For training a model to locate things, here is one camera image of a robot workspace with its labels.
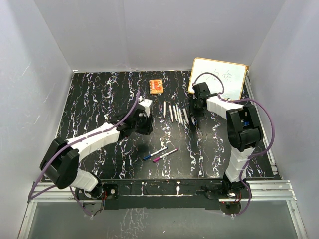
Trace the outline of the light blue marker pen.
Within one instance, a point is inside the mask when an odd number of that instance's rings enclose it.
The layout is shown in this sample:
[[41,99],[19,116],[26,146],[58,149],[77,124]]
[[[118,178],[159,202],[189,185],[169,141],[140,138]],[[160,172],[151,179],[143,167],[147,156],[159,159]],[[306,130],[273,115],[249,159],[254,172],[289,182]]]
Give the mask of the light blue marker pen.
[[173,113],[174,113],[174,117],[175,117],[176,122],[179,123],[178,114],[177,114],[175,105],[173,105]]

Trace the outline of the dark blue marker pen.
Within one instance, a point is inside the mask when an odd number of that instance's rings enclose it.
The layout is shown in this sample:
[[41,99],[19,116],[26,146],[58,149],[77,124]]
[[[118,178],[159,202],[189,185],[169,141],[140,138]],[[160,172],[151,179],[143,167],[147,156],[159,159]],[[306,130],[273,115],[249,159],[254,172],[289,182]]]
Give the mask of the dark blue marker pen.
[[159,149],[159,150],[157,150],[157,151],[155,151],[155,152],[149,154],[148,156],[144,157],[144,158],[143,158],[143,161],[146,161],[146,160],[150,159],[151,157],[153,157],[153,156],[155,156],[155,155],[157,155],[157,154],[159,154],[159,153],[161,153],[161,152],[163,152],[163,151],[165,151],[165,150],[167,150],[167,149],[168,149],[167,146],[166,146],[166,147],[163,147],[163,148],[161,148],[161,149]]

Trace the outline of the dark green marker pen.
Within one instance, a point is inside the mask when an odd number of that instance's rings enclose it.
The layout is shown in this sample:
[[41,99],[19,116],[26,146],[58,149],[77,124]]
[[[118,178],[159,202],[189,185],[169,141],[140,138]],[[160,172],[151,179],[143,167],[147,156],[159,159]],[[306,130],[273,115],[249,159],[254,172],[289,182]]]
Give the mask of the dark green marker pen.
[[183,122],[182,112],[181,112],[181,109],[180,109],[180,108],[178,108],[178,115],[179,115],[180,124],[183,126],[183,125],[184,125],[184,122]]

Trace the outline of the magenta marker pen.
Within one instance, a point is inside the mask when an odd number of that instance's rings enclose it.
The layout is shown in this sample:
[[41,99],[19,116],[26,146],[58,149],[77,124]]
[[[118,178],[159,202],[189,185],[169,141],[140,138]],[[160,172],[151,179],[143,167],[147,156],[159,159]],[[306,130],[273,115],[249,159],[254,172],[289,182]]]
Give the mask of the magenta marker pen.
[[153,160],[153,163],[157,163],[157,162],[159,162],[160,160],[162,160],[163,158],[165,158],[165,157],[167,157],[167,156],[169,156],[169,155],[171,155],[171,154],[174,154],[174,153],[176,153],[176,152],[178,152],[179,151],[179,149],[174,149],[174,150],[172,150],[172,151],[170,151],[170,152],[168,152],[168,153],[166,153],[166,154],[163,154],[162,156],[160,156],[160,157],[158,157],[158,158],[156,158],[156,159],[154,159]]

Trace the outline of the yellow marker pen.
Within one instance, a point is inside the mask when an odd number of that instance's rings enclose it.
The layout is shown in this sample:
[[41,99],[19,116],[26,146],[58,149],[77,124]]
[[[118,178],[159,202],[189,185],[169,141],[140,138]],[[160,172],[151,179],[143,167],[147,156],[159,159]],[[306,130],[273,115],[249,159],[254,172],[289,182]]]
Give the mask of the yellow marker pen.
[[163,117],[166,117],[166,101],[163,102]]

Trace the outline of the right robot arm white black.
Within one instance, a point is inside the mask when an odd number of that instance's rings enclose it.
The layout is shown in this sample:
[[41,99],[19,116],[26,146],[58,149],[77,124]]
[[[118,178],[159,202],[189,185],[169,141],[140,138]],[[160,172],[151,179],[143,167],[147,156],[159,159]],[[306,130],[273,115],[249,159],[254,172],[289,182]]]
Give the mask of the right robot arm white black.
[[231,145],[228,167],[224,173],[222,192],[232,198],[244,187],[246,163],[259,142],[263,139],[257,110],[253,105],[244,106],[219,99],[211,93],[206,83],[194,85],[194,96],[189,99],[189,117],[195,119],[204,111],[216,113],[226,120],[227,136]]

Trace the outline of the light green marker pen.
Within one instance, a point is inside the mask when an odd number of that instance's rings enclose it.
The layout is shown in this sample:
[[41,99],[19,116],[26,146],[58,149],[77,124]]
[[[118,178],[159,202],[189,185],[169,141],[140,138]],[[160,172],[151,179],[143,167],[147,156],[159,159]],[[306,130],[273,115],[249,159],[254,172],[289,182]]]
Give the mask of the light green marker pen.
[[178,122],[179,122],[179,124],[181,124],[182,121],[181,121],[181,118],[180,118],[178,105],[175,105],[175,107],[176,107],[176,113],[177,113]]

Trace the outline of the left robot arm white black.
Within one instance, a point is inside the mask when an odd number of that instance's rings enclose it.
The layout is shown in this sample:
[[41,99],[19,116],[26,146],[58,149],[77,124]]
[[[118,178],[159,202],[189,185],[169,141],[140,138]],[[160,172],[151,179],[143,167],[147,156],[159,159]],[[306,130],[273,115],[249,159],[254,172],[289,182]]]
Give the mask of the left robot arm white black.
[[93,173],[79,168],[79,163],[91,153],[109,144],[130,136],[133,132],[149,135],[153,128],[151,114],[152,100],[144,99],[137,103],[123,121],[104,123],[99,128],[82,136],[63,140],[57,137],[51,143],[40,169],[58,189],[75,187],[92,199],[103,193],[103,183]]

